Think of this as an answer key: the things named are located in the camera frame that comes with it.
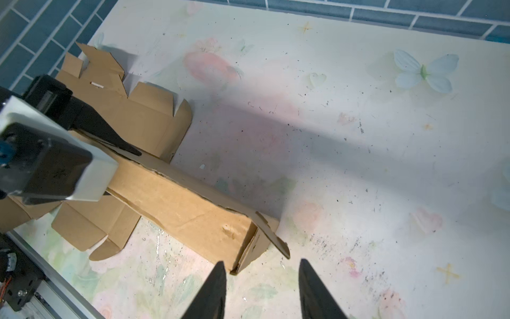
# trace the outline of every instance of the blue brick wall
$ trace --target blue brick wall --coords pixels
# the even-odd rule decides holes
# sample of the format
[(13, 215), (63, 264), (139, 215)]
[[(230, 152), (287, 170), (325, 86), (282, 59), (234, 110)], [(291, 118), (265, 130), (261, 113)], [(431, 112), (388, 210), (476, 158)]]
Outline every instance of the blue brick wall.
[(117, 0), (0, 0), (0, 86), (22, 94), (56, 76), (66, 52), (89, 42)]
[(510, 43), (510, 0), (199, 0)]

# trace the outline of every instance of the white grout line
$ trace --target white grout line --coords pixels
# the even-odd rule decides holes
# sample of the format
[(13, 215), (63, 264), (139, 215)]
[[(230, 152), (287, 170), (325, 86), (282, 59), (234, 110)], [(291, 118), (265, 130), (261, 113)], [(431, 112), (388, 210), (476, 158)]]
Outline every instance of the white grout line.
[(81, 22), (79, 22), (78, 19), (76, 19), (72, 14), (69, 14), (69, 17), (71, 19), (73, 19), (76, 23), (78, 23), (80, 25), (80, 27), (83, 27), (83, 24)]
[(24, 15), (21, 14), (21, 12), (19, 12), (18, 10), (12, 8), (11, 9), (12, 11), (14, 11), (14, 13), (16, 13), (17, 15), (19, 15), (20, 17), (23, 18), (23, 20), (25, 20), (26, 22), (30, 23), (30, 19), (28, 19), (27, 17), (25, 17)]
[(349, 22), (352, 21), (352, 16), (354, 15), (354, 8), (351, 8), (351, 13), (349, 14)]
[(50, 35), (48, 36), (48, 38), (44, 41), (44, 43), (42, 44), (42, 46), (39, 48), (39, 50), (37, 50), (37, 52), (35, 52), (35, 55), (32, 57), (32, 59), (30, 59), (30, 61), (28, 62), (28, 64), (25, 66), (25, 68), (23, 69), (23, 71), (21, 71), (21, 74), (18, 75), (18, 77), (16, 78), (16, 80), (14, 80), (14, 82), (11, 84), (11, 86), (9, 87), (9, 89), (12, 91), (12, 89), (16, 86), (16, 84), (18, 84), (19, 80), (21, 79), (21, 77), (23, 76), (23, 74), (25, 72), (27, 72), (27, 70), (32, 66), (32, 64), (34, 64), (35, 60), (39, 57), (39, 55), (41, 54), (41, 52), (46, 48), (46, 46), (48, 45), (48, 43), (53, 39), (53, 37), (55, 36), (55, 34), (60, 30), (60, 27), (64, 24), (65, 20), (67, 19), (67, 17), (71, 14), (71, 12), (80, 4), (80, 1), (81, 0), (78, 0), (76, 1), (76, 3), (74, 3), (74, 5), (71, 7), (71, 9), (69, 9), (69, 11), (66, 13), (66, 15), (62, 18), (62, 20), (59, 22), (59, 24), (55, 27), (55, 29), (53, 29), (53, 31), (50, 33)]
[(481, 19), (481, 18), (472, 18), (472, 17), (466, 17), (466, 16), (455, 16), (455, 15), (448, 15), (448, 14), (442, 14), (442, 13), (431, 13), (431, 12), (419, 12), (419, 11), (408, 11), (408, 10), (401, 10), (401, 9), (392, 9), (392, 8), (383, 8), (383, 7), (372, 7), (372, 6), (363, 6), (363, 5), (351, 5), (351, 4), (343, 4), (343, 3), (335, 3), (335, 2), (324, 2), (324, 0), (295, 0), (298, 2), (305, 2), (305, 3), (313, 3), (313, 4), (322, 4), (326, 6), (336, 6), (336, 7), (348, 7), (348, 8), (355, 8), (355, 9), (367, 9), (367, 10), (373, 10), (373, 11), (383, 11), (383, 12), (392, 12), (392, 13), (402, 13), (402, 14), (409, 14), (409, 15), (419, 15), (424, 17), (431, 17), (431, 18), (440, 18), (440, 19), (450, 19), (450, 20), (460, 20), (460, 21), (467, 21), (467, 22), (477, 22), (477, 23), (486, 23), (486, 24), (499, 24), (501, 26), (510, 26), (510, 21), (497, 21), (497, 20), (490, 20), (490, 19)]
[(24, 44), (18, 43), (18, 45), (21, 46), (23, 49), (27, 50), (28, 52), (32, 53), (33, 55), (35, 55), (35, 52), (27, 48)]
[(0, 56), (0, 64), (2, 64), (5, 61), (5, 59), (7, 59), (9, 54), (11, 54), (11, 52), (14, 50), (16, 45), (21, 41), (21, 39), (25, 36), (25, 34), (27, 34), (27, 32), (30, 30), (30, 28), (34, 25), (35, 21), (37, 21), (37, 19), (41, 16), (41, 14), (44, 12), (44, 10), (46, 10), (46, 8), (49, 6), (50, 3), (52, 3), (52, 0), (46, 1), (44, 6), (42, 6), (41, 9), (39, 9), (39, 11), (37, 11), (36, 15), (32, 18), (32, 21), (30, 21), (30, 23), (18, 35), (16, 40), (14, 40), (14, 42), (11, 44), (11, 46), (4, 52), (4, 55)]
[(67, 53), (67, 51), (69, 51), (69, 49), (72, 47), (72, 45), (76, 42), (76, 40), (78, 39), (78, 37), (80, 36), (80, 34), (83, 32), (83, 30), (87, 27), (87, 25), (89, 24), (90, 20), (92, 20), (92, 17), (94, 16), (94, 14), (96, 14), (96, 12), (99, 10), (99, 8), (103, 5), (103, 3), (105, 2), (105, 0), (101, 0), (99, 2), (99, 4), (97, 5), (97, 7), (95, 8), (94, 10), (94, 13), (92, 13), (90, 15), (90, 17), (87, 19), (87, 21), (85, 21), (85, 23), (83, 24), (82, 28), (78, 31), (78, 33), (74, 36), (74, 38), (72, 39), (71, 43), (67, 45), (67, 48), (66, 50), (60, 55), (60, 57), (57, 59), (57, 61), (55, 62), (55, 64), (52, 66), (52, 68), (49, 70), (48, 74), (52, 74), (53, 70), (57, 69), (57, 65), (59, 65), (60, 61), (64, 58), (65, 54)]
[(413, 29), (414, 24), (416, 23), (416, 20), (418, 20), (418, 17), (419, 17), (419, 15), (415, 15), (415, 17), (413, 18), (413, 21), (411, 21), (411, 24), (409, 25), (408, 30), (412, 30)]
[(489, 29), (487, 29), (487, 31), (485, 31), (485, 33), (480, 37), (480, 40), (485, 40), (485, 38), (491, 33), (494, 31), (494, 29), (497, 27), (498, 25), (497, 24), (493, 24)]
[(60, 48), (62, 48), (63, 50), (65, 50), (65, 47), (63, 45), (61, 45), (59, 42), (57, 42), (55, 39), (52, 39), (52, 42), (56, 45), (58, 45)]
[(18, 0), (11, 1), (11, 3), (2, 12), (0, 12), (0, 20), (2, 20), (2, 18), (4, 18), (7, 15), (7, 13), (9, 13), (9, 10), (14, 8), (17, 2)]
[(464, 10), (471, 4), (471, 2), (473, 2), (473, 0), (466, 1), (462, 8), (457, 12), (457, 17), (460, 17), (464, 13)]

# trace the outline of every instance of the table surface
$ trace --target table surface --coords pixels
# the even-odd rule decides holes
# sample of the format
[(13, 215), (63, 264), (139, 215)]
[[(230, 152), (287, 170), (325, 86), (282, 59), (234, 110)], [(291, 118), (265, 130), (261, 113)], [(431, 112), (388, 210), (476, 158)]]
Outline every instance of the table surface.
[[(228, 276), (226, 318), (300, 317), (301, 258), (353, 318), (508, 317), (510, 45), (180, 0), (119, 0), (90, 43), (190, 102), (172, 165), (281, 219), (292, 258)], [(453, 91), (397, 88), (397, 48), (458, 54)], [(17, 231), (105, 318), (180, 317), (213, 267), (144, 218), (91, 262), (53, 218)]]

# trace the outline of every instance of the yellow cross mark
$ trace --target yellow cross mark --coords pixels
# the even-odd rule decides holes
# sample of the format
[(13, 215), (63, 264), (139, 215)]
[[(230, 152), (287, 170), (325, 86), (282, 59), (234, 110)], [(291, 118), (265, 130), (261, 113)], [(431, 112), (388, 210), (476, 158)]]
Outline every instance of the yellow cross mark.
[(312, 28), (310, 28), (310, 22), (307, 22), (304, 27), (303, 27), (303, 34), (307, 31), (307, 30), (311, 30)]
[(440, 271), (440, 272), (442, 272), (442, 273), (445, 273), (445, 274), (446, 274), (446, 282), (445, 282), (446, 284), (448, 284), (448, 283), (450, 282), (450, 276), (452, 276), (452, 277), (454, 277), (454, 278), (457, 278), (457, 279), (458, 279), (458, 278), (460, 278), (460, 276), (459, 276), (459, 275), (454, 274), (454, 273), (452, 273), (452, 272), (450, 271), (450, 270), (451, 270), (451, 264), (448, 264), (448, 265), (446, 266), (446, 269), (443, 269), (443, 268), (441, 268), (441, 267), (437, 267), (437, 269), (438, 269), (438, 271)]

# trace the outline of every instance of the table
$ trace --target table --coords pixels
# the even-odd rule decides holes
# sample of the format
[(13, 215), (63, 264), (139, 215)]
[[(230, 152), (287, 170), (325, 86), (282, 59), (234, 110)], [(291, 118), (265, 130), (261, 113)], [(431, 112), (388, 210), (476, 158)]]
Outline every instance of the table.
[[(226, 318), (299, 317), (301, 258), (351, 318), (508, 316), (508, 44), (181, 0), (119, 0), (90, 43), (190, 102), (172, 165), (281, 219), (292, 258), (228, 276)], [(397, 48), (457, 54), (453, 91), (396, 87)], [(213, 267), (143, 218), (90, 262), (52, 219), (17, 231), (105, 318), (177, 318)]]

